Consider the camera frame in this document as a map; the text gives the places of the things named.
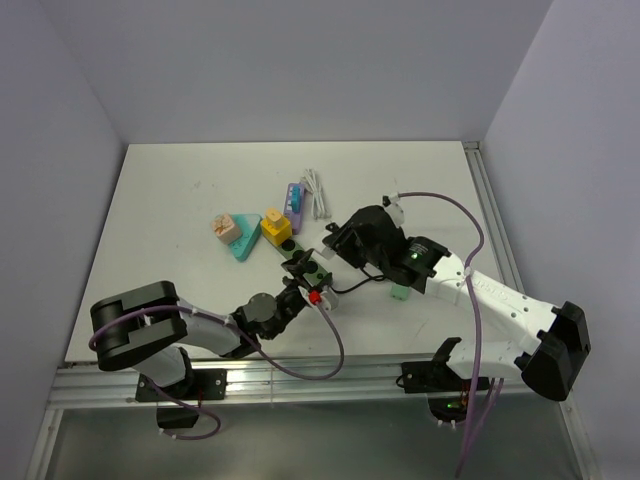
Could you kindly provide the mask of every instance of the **gray wall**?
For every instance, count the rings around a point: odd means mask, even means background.
[[[576,384],[609,479],[640,476],[640,2],[555,0],[486,137],[527,291],[588,313]]]
[[[551,0],[41,0],[129,143],[471,139]]]
[[[0,478],[22,478],[122,158],[32,0],[0,2]]]

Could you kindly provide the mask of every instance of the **tabletop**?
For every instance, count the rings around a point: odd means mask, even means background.
[[[329,221],[341,224],[358,208],[380,204],[392,192],[430,191],[465,205],[486,227],[460,142],[301,142],[131,145],[111,202],[87,287],[66,353],[67,362],[95,362],[87,342],[93,333],[89,309],[127,290],[170,280],[178,294],[200,308],[228,313],[259,292],[282,290],[283,258],[260,238],[249,258],[238,262],[211,230],[220,213],[282,209],[287,185],[305,168],[317,171],[331,220],[314,221],[304,204],[296,240],[310,247]],[[435,240],[464,258],[477,233],[456,207],[427,198],[402,200],[407,235]],[[363,274],[334,257],[319,263],[333,273],[334,286],[350,287]],[[499,279],[490,242],[474,268]],[[473,318],[442,300],[412,291],[391,298],[389,283],[369,283],[340,296],[331,316],[347,355],[433,353],[447,338],[473,339]],[[484,340],[502,335],[484,328]],[[305,309],[273,341],[274,357],[337,354],[323,319]],[[187,347],[192,358],[215,358]]]

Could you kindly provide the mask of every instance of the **bundled white cable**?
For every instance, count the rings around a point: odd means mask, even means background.
[[[313,196],[313,203],[311,205],[311,214],[313,218],[318,220],[321,218],[331,218],[331,214],[324,204],[324,194],[322,193],[322,185],[318,179],[318,174],[312,168],[307,168],[304,171],[304,175],[300,179],[300,182],[304,183],[307,190]]]

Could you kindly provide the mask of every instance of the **yellow toy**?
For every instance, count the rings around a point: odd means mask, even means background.
[[[267,213],[260,222],[262,235],[269,240],[274,247],[279,247],[282,242],[293,235],[291,222],[275,208],[268,208]]]

